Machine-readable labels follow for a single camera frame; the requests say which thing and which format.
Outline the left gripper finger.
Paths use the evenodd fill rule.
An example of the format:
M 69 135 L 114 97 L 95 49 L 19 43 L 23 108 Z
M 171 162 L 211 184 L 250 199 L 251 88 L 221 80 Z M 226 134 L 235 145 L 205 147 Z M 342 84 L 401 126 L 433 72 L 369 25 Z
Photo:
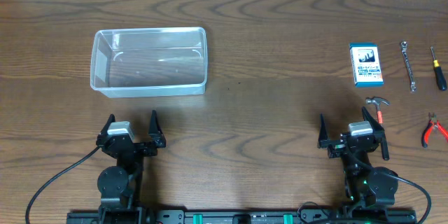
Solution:
M 111 126 L 111 124 L 112 123 L 114 123 L 116 121 L 116 119 L 115 119 L 115 116 L 113 115 L 113 114 L 111 114 L 109 117 L 108 117 L 108 120 L 106 121 L 106 124 L 103 126 L 103 128 L 101 129 L 101 132 L 100 132 L 100 135 L 103 137 L 103 136 L 106 136 L 108 133 L 107 133 L 107 131 L 108 131 L 108 129 L 109 129 L 109 127 Z
M 163 132 L 158 122 L 158 115 L 156 110 L 152 110 L 151 113 L 148 135 L 155 143 L 163 142 Z

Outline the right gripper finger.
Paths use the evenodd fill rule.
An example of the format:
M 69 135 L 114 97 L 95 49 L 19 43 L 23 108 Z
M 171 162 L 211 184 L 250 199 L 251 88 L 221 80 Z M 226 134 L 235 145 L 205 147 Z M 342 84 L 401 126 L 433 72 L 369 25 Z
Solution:
M 373 134 L 377 137 L 385 136 L 384 128 L 371 116 L 371 114 L 368 112 L 368 110 L 363 106 L 361 108 L 361 113 L 363 116 L 364 121 L 367 121 L 370 123 Z
M 327 133 L 327 129 L 326 129 L 324 116 L 322 113 L 320 114 L 320 121 L 321 121 L 321 126 L 320 126 L 320 130 L 319 130 L 318 140 L 319 141 L 327 141 L 328 133 Z

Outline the small claw hammer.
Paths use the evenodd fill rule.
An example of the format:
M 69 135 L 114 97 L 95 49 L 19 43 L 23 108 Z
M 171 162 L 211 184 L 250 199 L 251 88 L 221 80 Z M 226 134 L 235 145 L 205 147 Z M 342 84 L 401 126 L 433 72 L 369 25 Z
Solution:
M 376 111 L 377 111 L 377 121 L 380 125 L 382 125 L 384 123 L 383 121 L 383 115 L 382 115 L 382 111 L 381 111 L 381 105 L 384 104 L 386 106 L 390 105 L 390 101 L 388 101 L 387 99 L 384 99 L 382 97 L 367 97 L 365 99 L 366 104 L 372 104 L 375 106 Z

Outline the clear plastic container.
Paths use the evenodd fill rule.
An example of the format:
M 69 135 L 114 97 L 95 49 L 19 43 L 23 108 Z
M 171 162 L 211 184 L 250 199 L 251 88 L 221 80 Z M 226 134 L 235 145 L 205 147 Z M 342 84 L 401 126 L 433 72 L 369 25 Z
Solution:
M 109 98 L 203 95 L 208 77 L 202 27 L 104 29 L 94 37 L 90 86 Z

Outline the blue white screw box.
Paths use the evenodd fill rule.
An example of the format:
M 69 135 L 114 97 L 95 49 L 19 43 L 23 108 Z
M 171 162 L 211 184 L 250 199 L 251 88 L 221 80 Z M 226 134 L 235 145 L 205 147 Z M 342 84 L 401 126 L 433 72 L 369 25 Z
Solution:
M 381 87 L 384 84 L 384 79 L 377 45 L 374 43 L 351 43 L 349 49 L 355 87 Z

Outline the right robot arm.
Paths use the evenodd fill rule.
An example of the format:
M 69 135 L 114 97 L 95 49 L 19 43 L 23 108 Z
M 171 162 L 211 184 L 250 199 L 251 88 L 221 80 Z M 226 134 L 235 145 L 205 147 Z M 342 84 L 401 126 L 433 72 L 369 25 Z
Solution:
M 389 160 L 385 130 L 366 108 L 361 109 L 363 120 L 349 124 L 348 131 L 332 140 L 327 132 L 325 119 L 320 115 L 317 147 L 326 149 L 330 159 L 339 158 L 344 172 L 346 196 L 334 218 L 389 221 L 388 206 L 395 204 L 398 190 L 397 174 L 385 167 L 373 167 L 368 155 L 378 148 L 382 158 Z

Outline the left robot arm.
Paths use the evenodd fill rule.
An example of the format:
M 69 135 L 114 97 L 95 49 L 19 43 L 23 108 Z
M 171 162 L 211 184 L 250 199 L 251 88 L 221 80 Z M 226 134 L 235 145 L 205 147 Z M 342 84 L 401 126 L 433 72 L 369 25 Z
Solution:
M 116 121 L 111 114 L 97 136 L 96 145 L 116 159 L 116 165 L 106 168 L 97 179 L 101 193 L 99 224 L 155 222 L 155 213 L 142 205 L 140 191 L 144 158 L 158 154 L 166 146 L 166 139 L 155 110 L 150 117 L 149 141 L 135 142 L 128 121 Z

